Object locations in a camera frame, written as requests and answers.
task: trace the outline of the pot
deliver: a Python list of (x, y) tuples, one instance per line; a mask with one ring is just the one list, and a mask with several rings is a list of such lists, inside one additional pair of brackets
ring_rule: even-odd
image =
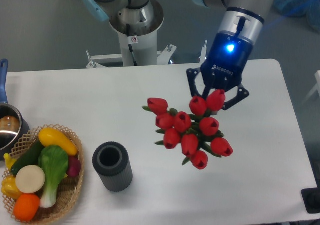
[(6, 93), (6, 80), (9, 62), (7, 59), (0, 61), (0, 160), (4, 154), (11, 153), (16, 142), (26, 133), (29, 125), (21, 113), (14, 106), (8, 104)]

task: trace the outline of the white table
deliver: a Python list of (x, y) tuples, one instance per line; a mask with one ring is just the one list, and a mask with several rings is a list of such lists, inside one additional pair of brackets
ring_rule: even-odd
[[(80, 137), (85, 178), (80, 199), (58, 224), (233, 225), (319, 219), (301, 190), (316, 187), (280, 65), (251, 60), (243, 73), (250, 96), (216, 117), (233, 147), (197, 170), (181, 148), (154, 142), (155, 115), (142, 106), (163, 98), (190, 112), (186, 70), (197, 64), (9, 73), (7, 95), (31, 128), (60, 124)], [(105, 189), (92, 165), (95, 149), (116, 141), (129, 153), (132, 184)], [(0, 163), (0, 173), (5, 168)], [(0, 208), (1, 224), (15, 222)]]

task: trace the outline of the cucumber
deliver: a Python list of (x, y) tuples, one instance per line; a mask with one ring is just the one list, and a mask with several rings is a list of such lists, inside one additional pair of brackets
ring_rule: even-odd
[(16, 176), (18, 172), (29, 165), (37, 165), (38, 158), (45, 147), (37, 140), (11, 167), (10, 173)]

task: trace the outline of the woven basket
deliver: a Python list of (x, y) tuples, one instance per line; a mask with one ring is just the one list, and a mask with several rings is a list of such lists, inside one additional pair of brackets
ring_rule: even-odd
[[(57, 200), (56, 204), (51, 208), (39, 208), (35, 217), (30, 222), (21, 222), (17, 220), (13, 215), (14, 207), (16, 201), (12, 198), (2, 195), (4, 207), (8, 210), (8, 213), (11, 214), (11, 218), (15, 219), (17, 222), (26, 223), (26, 224), (38, 224), (38, 225), (47, 225), (64, 217), (76, 204), (80, 191), (82, 188), (85, 172), (85, 159), (84, 151), (79, 137), (69, 128), (56, 125), (44, 125), (29, 131), (27, 134), (23, 135), (19, 141), (14, 145), (10, 153), (12, 158), (18, 159), (22, 154), (24, 154), (29, 147), (38, 139), (38, 134), (43, 128), (54, 128), (63, 132), (78, 148), (78, 159), (81, 162), (81, 171), (77, 177), (67, 177), (62, 180), (57, 190)], [(10, 176), (8, 169), (4, 172), (3, 179)]]

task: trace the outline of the tulip bouquet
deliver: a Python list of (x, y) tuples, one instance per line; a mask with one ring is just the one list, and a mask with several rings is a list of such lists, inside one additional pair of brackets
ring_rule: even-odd
[(182, 153), (186, 156), (182, 165), (191, 161), (193, 166), (202, 170), (208, 164), (207, 153), (218, 158), (228, 157), (233, 153), (232, 147), (219, 130), (219, 122), (211, 117), (222, 109), (225, 100), (225, 91), (218, 89), (206, 100), (194, 96), (189, 104), (193, 114), (174, 108), (168, 110), (168, 102), (162, 98), (149, 98), (148, 106), (142, 108), (157, 116), (155, 125), (160, 129), (156, 132), (164, 134), (163, 140), (155, 144), (167, 149), (174, 149), (181, 144)]

